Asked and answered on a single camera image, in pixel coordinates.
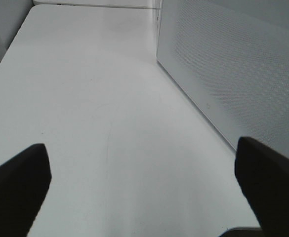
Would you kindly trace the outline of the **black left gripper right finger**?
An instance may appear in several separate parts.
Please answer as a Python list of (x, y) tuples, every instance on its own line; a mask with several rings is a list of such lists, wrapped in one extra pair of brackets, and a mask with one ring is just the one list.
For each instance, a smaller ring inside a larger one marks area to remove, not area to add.
[(289, 159), (251, 137), (241, 137), (234, 172), (264, 235), (289, 237)]

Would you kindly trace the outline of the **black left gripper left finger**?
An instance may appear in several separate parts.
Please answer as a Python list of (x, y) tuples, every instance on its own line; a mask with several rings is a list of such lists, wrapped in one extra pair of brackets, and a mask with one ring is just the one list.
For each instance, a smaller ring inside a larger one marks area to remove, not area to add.
[(44, 144), (33, 144), (0, 165), (0, 237), (25, 237), (52, 179)]

